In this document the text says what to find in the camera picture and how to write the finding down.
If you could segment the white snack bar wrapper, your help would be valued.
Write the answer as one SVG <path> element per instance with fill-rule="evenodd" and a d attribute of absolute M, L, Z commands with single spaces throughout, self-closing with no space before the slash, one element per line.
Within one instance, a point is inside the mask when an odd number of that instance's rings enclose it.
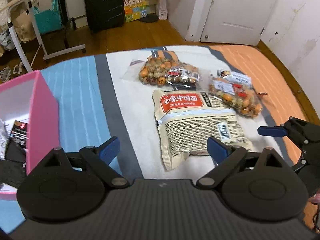
<path fill-rule="evenodd" d="M 228 70 L 218 70 L 217 75 L 219 78 L 225 79 L 231 83 L 236 83 L 239 85 L 247 85 L 251 86 L 252 85 L 252 79 L 245 75 L 241 74 L 239 72 L 233 72 L 233 71 L 228 71 Z"/>

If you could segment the white paper bag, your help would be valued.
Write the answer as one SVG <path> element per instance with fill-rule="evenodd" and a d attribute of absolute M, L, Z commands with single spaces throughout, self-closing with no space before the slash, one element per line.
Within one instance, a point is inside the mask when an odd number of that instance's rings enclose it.
<path fill-rule="evenodd" d="M 157 0 L 156 15 L 160 20 L 168 19 L 168 10 L 166 0 Z"/>

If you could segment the clear bag of round snacks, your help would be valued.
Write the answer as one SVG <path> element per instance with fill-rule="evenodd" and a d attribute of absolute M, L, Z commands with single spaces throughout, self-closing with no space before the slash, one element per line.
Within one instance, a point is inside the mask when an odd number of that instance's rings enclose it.
<path fill-rule="evenodd" d="M 191 64 L 151 56 L 146 61 L 133 60 L 122 79 L 158 87 L 172 86 L 175 90 L 195 90 L 201 75 L 199 69 Z"/>

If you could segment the snack bar packet in box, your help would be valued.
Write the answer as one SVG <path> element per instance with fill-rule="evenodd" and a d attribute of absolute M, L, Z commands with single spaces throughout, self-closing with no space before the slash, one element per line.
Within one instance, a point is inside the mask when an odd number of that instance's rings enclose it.
<path fill-rule="evenodd" d="M 5 159 L 17 163 L 26 161 L 27 149 L 27 126 L 25 122 L 15 120 L 9 133 L 8 142 L 5 148 Z"/>

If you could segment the striped bed sheet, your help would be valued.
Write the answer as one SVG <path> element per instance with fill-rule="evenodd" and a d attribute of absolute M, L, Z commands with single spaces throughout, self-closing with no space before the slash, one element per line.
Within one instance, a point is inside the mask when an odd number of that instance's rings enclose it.
<path fill-rule="evenodd" d="M 149 49 L 80 57 L 1 85 L 1 118 L 29 116 L 25 220 L 1 239 L 319 239 L 303 222 L 319 188 L 319 127 L 218 107 L 211 49 L 169 48 L 199 90 L 139 76 Z"/>

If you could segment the colourful gift bag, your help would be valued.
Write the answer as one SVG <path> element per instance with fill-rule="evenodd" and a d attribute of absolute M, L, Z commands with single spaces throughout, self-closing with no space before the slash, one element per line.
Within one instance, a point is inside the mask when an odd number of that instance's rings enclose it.
<path fill-rule="evenodd" d="M 146 0 L 124 0 L 124 14 L 127 23 L 140 20 L 148 15 Z"/>

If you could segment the white door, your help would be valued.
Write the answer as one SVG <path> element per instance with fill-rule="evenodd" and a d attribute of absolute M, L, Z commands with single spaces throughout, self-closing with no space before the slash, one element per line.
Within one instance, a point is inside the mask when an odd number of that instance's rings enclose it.
<path fill-rule="evenodd" d="M 188 41 L 255 46 L 277 0 L 195 0 Z"/>

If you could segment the brown paper bag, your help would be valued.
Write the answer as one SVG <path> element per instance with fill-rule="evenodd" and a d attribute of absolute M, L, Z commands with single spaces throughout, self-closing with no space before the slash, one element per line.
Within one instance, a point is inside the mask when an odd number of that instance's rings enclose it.
<path fill-rule="evenodd" d="M 32 21 L 27 11 L 11 12 L 11 20 L 20 41 L 25 43 L 36 38 Z"/>

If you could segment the black suitcase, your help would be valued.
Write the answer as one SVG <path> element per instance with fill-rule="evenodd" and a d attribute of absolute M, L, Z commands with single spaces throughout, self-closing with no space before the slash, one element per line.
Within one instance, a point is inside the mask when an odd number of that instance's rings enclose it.
<path fill-rule="evenodd" d="M 84 0 L 87 24 L 92 33 L 121 27 L 125 22 L 124 0 Z"/>

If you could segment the teal shopping bag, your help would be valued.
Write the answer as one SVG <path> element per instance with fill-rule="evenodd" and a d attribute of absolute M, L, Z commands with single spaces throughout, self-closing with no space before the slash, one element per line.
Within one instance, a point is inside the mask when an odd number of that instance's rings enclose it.
<path fill-rule="evenodd" d="M 49 10 L 40 11 L 38 7 L 33 7 L 33 12 L 41 35 L 62 28 L 59 0 L 53 0 Z"/>

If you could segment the beige instant noodle packet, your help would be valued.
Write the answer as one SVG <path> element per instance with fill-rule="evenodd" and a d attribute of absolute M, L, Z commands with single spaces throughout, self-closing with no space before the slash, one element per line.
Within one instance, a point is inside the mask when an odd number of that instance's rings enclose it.
<path fill-rule="evenodd" d="M 190 155 L 208 155 L 209 137 L 228 146 L 253 149 L 235 112 L 206 92 L 156 89 L 152 99 L 167 171 L 177 168 Z"/>

